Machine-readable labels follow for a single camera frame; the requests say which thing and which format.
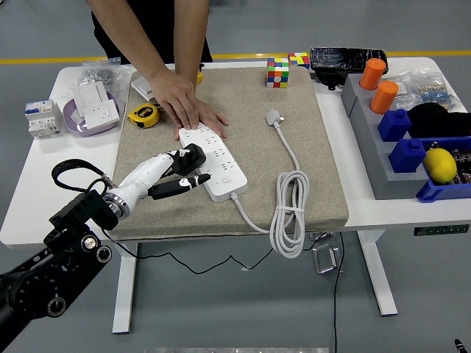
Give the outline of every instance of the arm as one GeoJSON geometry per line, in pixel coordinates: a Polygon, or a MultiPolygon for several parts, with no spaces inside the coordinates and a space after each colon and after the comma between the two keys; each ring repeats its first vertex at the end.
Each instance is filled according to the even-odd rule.
{"type": "Polygon", "coordinates": [[[127,1],[87,0],[87,3],[108,37],[149,82],[155,98],[174,123],[196,128],[198,102],[194,84],[165,66],[127,1]]]}
{"type": "MultiPolygon", "coordinates": [[[[191,81],[194,87],[205,42],[208,15],[209,0],[175,0],[175,72],[191,81]]],[[[220,123],[229,125],[229,121],[220,112],[199,99],[196,101],[196,109],[200,121],[219,136],[227,137],[220,123]]]]}

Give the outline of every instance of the white power strip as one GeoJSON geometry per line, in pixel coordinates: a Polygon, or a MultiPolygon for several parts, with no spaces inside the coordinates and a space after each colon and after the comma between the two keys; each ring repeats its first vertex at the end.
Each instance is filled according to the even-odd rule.
{"type": "Polygon", "coordinates": [[[201,147],[206,155],[206,162],[197,169],[199,174],[210,174],[204,185],[215,202],[230,199],[230,194],[237,195],[247,191],[247,178],[222,139],[209,127],[199,123],[197,130],[181,129],[180,142],[183,147],[194,143],[201,147]]]}

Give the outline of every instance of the plug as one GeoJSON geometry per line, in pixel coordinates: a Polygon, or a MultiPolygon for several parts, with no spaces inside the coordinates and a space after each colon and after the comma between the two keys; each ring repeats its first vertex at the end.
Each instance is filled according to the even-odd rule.
{"type": "Polygon", "coordinates": [[[276,109],[272,108],[266,114],[266,122],[270,126],[274,126],[275,123],[280,123],[283,120],[284,118],[280,116],[280,112],[278,112],[276,109]]]}

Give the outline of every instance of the metal bracket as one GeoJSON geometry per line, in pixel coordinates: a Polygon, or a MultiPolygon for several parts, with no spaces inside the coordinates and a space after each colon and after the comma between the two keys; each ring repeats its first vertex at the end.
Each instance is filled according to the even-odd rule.
{"type": "Polygon", "coordinates": [[[335,240],[337,239],[337,233],[338,232],[309,232],[309,239],[312,241],[318,241],[321,239],[324,240],[335,240]]]}
{"type": "Polygon", "coordinates": [[[340,266],[341,257],[339,248],[330,248],[329,244],[323,244],[312,249],[314,266],[318,274],[336,274],[340,266]]]}

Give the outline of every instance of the white wall socket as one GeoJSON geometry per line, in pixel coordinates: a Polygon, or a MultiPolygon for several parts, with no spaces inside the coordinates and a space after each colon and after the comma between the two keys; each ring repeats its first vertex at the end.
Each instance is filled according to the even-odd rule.
{"type": "Polygon", "coordinates": [[[85,108],[84,116],[88,130],[119,121],[119,113],[112,99],[95,107],[85,108]]]}
{"type": "Polygon", "coordinates": [[[206,162],[196,171],[199,174],[211,175],[211,179],[204,185],[213,201],[226,201],[230,199],[233,191],[236,194],[247,191],[247,178],[244,172],[213,130],[199,123],[197,130],[180,129],[179,135],[183,147],[194,143],[205,153],[206,162]]]}
{"type": "Polygon", "coordinates": [[[85,109],[96,107],[109,99],[101,81],[73,88],[72,96],[81,117],[85,116],[85,109]]]}

